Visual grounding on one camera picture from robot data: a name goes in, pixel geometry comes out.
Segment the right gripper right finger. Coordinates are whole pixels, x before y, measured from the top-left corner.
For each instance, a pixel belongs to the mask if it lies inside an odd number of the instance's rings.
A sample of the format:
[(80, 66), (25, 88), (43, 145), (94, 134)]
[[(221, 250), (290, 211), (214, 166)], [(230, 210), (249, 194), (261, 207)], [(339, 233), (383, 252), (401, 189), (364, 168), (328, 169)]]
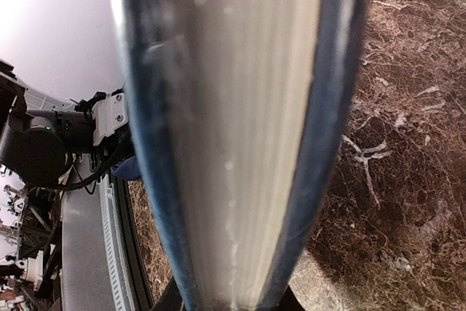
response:
[(287, 286), (282, 297), (282, 311), (305, 311), (290, 286)]

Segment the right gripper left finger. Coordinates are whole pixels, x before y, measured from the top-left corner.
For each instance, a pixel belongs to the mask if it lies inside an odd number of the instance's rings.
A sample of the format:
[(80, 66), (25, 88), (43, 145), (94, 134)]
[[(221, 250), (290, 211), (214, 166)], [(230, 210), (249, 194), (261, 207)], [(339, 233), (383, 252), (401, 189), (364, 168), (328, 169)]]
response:
[(172, 277), (161, 297), (154, 305), (154, 311), (184, 311), (185, 309), (177, 283)]

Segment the dark blue hardcover book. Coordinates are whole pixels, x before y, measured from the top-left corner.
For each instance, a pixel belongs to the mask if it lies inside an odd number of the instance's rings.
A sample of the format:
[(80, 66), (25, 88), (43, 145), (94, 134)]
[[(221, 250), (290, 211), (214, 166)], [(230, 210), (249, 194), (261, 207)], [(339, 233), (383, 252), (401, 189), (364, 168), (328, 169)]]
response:
[(367, 0), (111, 0), (184, 310), (275, 310), (341, 145)]

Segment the navy blue student backpack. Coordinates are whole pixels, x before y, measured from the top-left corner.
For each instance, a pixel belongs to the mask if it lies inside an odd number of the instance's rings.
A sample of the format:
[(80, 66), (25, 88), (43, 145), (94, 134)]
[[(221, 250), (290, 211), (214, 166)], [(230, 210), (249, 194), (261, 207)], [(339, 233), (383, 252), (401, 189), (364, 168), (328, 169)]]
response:
[(141, 171), (136, 156), (129, 157), (111, 167), (111, 172), (124, 181), (137, 181)]

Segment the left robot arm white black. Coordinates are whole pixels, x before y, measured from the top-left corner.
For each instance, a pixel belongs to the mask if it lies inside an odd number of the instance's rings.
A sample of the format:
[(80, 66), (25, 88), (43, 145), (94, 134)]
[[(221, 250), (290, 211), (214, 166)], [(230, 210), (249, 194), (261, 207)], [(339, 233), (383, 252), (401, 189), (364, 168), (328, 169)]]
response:
[(1, 62), (1, 165), (32, 187), (73, 191), (135, 156), (122, 88), (65, 101)]

